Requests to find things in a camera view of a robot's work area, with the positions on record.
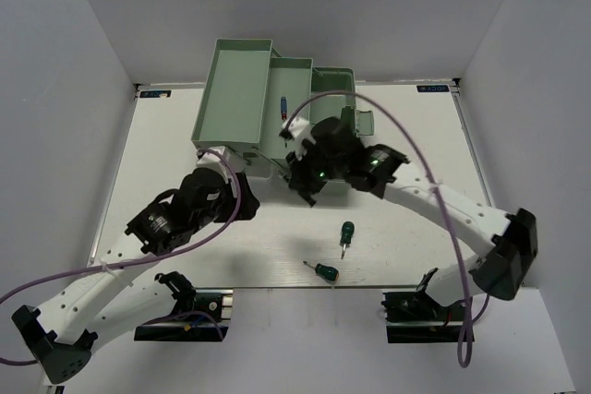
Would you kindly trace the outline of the green stubby screwdriver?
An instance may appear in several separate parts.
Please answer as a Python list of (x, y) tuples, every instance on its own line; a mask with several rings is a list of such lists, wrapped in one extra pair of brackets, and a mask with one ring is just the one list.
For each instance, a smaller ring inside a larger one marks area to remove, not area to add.
[(355, 233), (355, 225), (351, 221), (345, 221), (340, 232), (340, 246), (342, 248), (341, 259), (344, 259), (346, 251), (351, 244)]
[(303, 264), (313, 269), (318, 277), (324, 279), (327, 282), (335, 283), (339, 278), (339, 271), (334, 267), (327, 266), (321, 263), (311, 264), (307, 261), (304, 261)]

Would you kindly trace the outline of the green toolbox with clear lid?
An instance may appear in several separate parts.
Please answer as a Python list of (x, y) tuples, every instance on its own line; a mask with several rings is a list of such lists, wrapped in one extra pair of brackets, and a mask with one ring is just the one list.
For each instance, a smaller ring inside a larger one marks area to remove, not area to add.
[(357, 137), (374, 133), (370, 111), (356, 106), (355, 74), (348, 67), (317, 66), (310, 58), (282, 56), (270, 39), (219, 39), (191, 140), (197, 149), (226, 146), (247, 164), (249, 176), (270, 179), (287, 171), (293, 144), (279, 137), (280, 99), (312, 125), (339, 117)]

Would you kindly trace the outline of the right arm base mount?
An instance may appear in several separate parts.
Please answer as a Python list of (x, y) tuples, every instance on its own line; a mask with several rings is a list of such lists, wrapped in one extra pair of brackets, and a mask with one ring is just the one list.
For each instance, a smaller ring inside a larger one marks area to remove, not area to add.
[(438, 271), (431, 269), (418, 286), (410, 290), (383, 293), (387, 341), (390, 344), (429, 344), (467, 342), (462, 332), (465, 301), (442, 306), (427, 295), (428, 284)]

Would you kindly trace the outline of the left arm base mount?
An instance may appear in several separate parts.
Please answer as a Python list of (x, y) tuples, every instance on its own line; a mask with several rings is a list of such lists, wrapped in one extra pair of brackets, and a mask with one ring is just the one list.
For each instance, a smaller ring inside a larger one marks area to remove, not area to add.
[(167, 316), (157, 316), (135, 329), (134, 341), (222, 342), (230, 327), (234, 292), (197, 289), (181, 273), (158, 273), (174, 301)]

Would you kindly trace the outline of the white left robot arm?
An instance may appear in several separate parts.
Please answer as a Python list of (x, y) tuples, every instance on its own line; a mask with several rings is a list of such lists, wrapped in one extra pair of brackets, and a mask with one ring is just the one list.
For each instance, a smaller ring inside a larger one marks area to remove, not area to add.
[(197, 314), (196, 290), (177, 271), (156, 275), (127, 300), (119, 295), (209, 223), (250, 221), (258, 208), (244, 173), (199, 167), (130, 221), (83, 277), (36, 307), (17, 309), (12, 321), (47, 379), (68, 381), (102, 346), (142, 324)]

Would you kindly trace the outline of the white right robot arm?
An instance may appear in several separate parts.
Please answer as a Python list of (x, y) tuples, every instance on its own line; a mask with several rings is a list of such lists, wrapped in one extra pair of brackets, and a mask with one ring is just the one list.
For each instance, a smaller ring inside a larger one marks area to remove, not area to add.
[(473, 255), (446, 269), (433, 269), (418, 284), (416, 305), (436, 319), (466, 292), (511, 301), (537, 257), (537, 219), (527, 209), (509, 213), (431, 183), (401, 152), (365, 145), (337, 117), (316, 125), (295, 117), (283, 123), (281, 138), (294, 144), (286, 161), (288, 186), (309, 205), (331, 180), (413, 211), (443, 229)]

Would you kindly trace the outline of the blue handled precision screwdriver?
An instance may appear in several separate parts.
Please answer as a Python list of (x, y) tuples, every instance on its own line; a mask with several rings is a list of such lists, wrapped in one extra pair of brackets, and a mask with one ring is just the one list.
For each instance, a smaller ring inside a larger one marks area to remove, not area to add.
[(282, 120), (286, 121), (288, 118), (288, 105), (287, 105), (287, 99), (285, 96), (282, 96), (280, 99), (280, 112), (281, 112)]

